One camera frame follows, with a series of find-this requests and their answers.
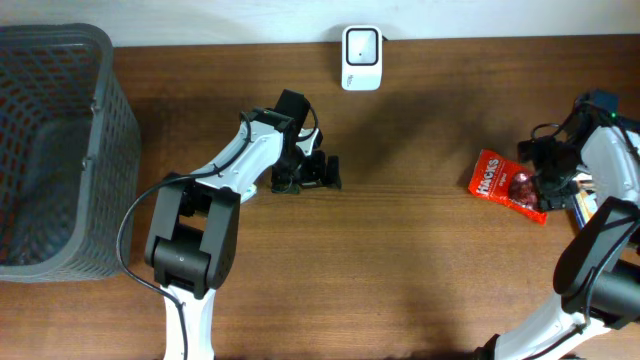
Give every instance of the hacks candy bag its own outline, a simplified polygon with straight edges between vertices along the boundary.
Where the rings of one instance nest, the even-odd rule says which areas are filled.
[[[482,150],[473,171],[469,191],[477,197],[512,208],[544,224],[547,214],[536,211],[536,195],[531,171],[491,150]]]

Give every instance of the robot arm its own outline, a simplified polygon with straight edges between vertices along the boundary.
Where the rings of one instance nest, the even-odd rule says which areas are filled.
[[[563,209],[578,191],[572,181],[589,171],[598,211],[564,251],[550,299],[520,327],[475,352],[482,360],[559,359],[584,341],[640,319],[640,267],[619,260],[637,248],[640,225],[640,161],[636,133],[616,119],[617,98],[595,91],[578,99],[559,129],[518,144],[519,157],[533,161],[543,211]],[[625,125],[637,124],[624,119]],[[555,135],[567,132],[566,141]]]
[[[224,170],[171,184],[158,193],[145,262],[154,268],[154,279],[162,290],[182,304],[188,359],[214,357],[214,296],[235,257],[240,204],[255,194],[253,183],[260,174],[272,167],[274,193],[297,193],[310,183],[341,187],[337,157],[329,157],[325,164],[324,153],[315,150],[322,141],[317,120],[313,130],[302,129],[310,109],[302,94],[285,90],[275,109],[247,114],[233,141],[192,174],[213,173],[220,164],[228,164]],[[196,214],[207,218],[204,230],[180,222],[180,216]],[[183,359],[180,310],[168,298],[165,305],[165,359]]]

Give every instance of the black cable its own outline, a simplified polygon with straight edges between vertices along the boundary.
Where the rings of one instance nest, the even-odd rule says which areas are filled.
[[[546,124],[540,124],[536,127],[533,128],[533,130],[531,130],[531,140],[537,140],[538,137],[536,136],[536,132],[540,129],[546,128],[546,127],[553,127],[553,128],[559,128],[560,125],[556,124],[556,123],[546,123]]]
[[[562,183],[560,183],[560,185],[558,185],[558,186],[554,187],[553,189],[545,190],[545,192],[556,192],[556,191],[558,191],[558,190],[560,190],[560,189],[564,188],[565,186],[569,185],[569,183],[570,183],[571,181],[573,181],[573,178],[572,178],[572,177],[567,176],[567,177],[562,181]]]
[[[168,185],[171,185],[171,184],[176,184],[176,183],[183,182],[183,181],[200,179],[200,178],[205,178],[205,177],[209,177],[209,176],[218,175],[224,169],[228,168],[231,164],[233,164],[233,162],[236,161],[238,159],[238,157],[240,157],[240,155],[246,150],[246,148],[251,143],[251,120],[249,120],[249,117],[244,112],[241,112],[240,116],[241,116],[242,120],[244,121],[244,123],[247,125],[247,137],[244,139],[244,143],[242,144],[242,147],[240,147],[238,152],[235,153],[231,157],[231,159],[229,159],[229,161],[227,161],[226,163],[224,163],[220,167],[218,167],[218,166],[216,166],[214,164],[213,165],[213,170],[205,172],[205,173],[180,175],[180,176],[177,176],[177,177],[172,177],[172,178],[168,178],[168,179],[162,180],[161,182],[159,182],[159,183],[153,185],[152,187],[150,187],[149,189],[147,189],[140,196],[138,196],[138,198],[131,204],[131,206],[129,207],[127,212],[124,214],[124,218],[122,219],[122,223],[120,223],[120,229],[118,230],[118,236],[116,237],[116,256],[118,258],[118,263],[120,264],[120,266],[124,270],[125,274],[127,274],[130,278],[135,280],[140,285],[142,285],[142,286],[144,286],[144,287],[146,287],[146,288],[148,288],[148,289],[150,289],[150,290],[152,290],[152,291],[154,291],[154,292],[166,297],[167,299],[169,299],[175,305],[176,309],[178,310],[178,317],[180,318],[180,328],[182,330],[182,340],[183,340],[183,343],[184,343],[184,352],[183,352],[184,360],[187,360],[187,356],[188,356],[188,351],[189,350],[188,350],[188,343],[187,343],[187,327],[186,327],[186,323],[185,323],[185,320],[184,320],[184,313],[182,311],[183,304],[175,296],[173,296],[173,295],[169,294],[168,292],[162,290],[160,287],[155,286],[155,285],[151,284],[150,282],[142,279],[138,275],[136,275],[133,272],[131,272],[131,270],[129,270],[129,268],[124,263],[124,260],[122,258],[122,238],[124,237],[125,228],[127,227],[127,224],[129,223],[129,219],[131,218],[131,215],[133,214],[133,211],[138,206],[138,204],[140,204],[149,195],[151,195],[154,192],[160,190],[161,188],[163,188],[165,186],[168,186]]]
[[[640,165],[640,155],[638,155],[638,148],[633,145],[631,139],[629,138],[629,134],[627,134],[627,128],[624,126],[622,121],[614,120],[614,124],[620,129],[622,132],[622,137],[624,137],[625,143],[627,143],[627,147],[629,148],[629,152],[631,153],[631,157]]]
[[[298,140],[296,140],[296,142],[305,141],[305,140],[310,139],[311,136],[313,136],[313,133],[318,128],[318,122],[319,122],[318,121],[318,114],[316,114],[316,110],[313,108],[313,106],[309,105],[309,109],[311,110],[311,113],[313,114],[313,130],[311,130],[311,132],[308,133],[305,136],[298,136]]]
[[[566,333],[563,337],[561,337],[560,339],[558,339],[556,342],[554,342],[553,344],[549,345],[548,348],[540,351],[537,354],[531,355],[529,357],[526,357],[522,360],[535,360],[535,359],[539,359],[545,355],[547,355],[548,353],[552,352],[553,350],[555,350],[558,346],[564,344],[567,340],[571,339],[572,337],[578,335],[578,334],[582,334],[582,331],[584,330],[585,326],[584,325],[576,325],[570,332]]]
[[[587,103],[580,103],[578,106],[575,106],[571,111],[571,113],[569,114],[569,116],[567,116],[567,118],[564,119],[562,124],[560,124],[560,126],[558,126],[556,131],[554,131],[553,134],[551,134],[550,136],[551,137],[558,136],[558,134],[560,134],[560,132],[562,132],[562,130],[564,130],[565,127],[567,127],[567,125],[571,122],[571,120],[574,119],[573,115],[575,115],[579,110],[582,110],[583,107],[586,107],[586,105]]]

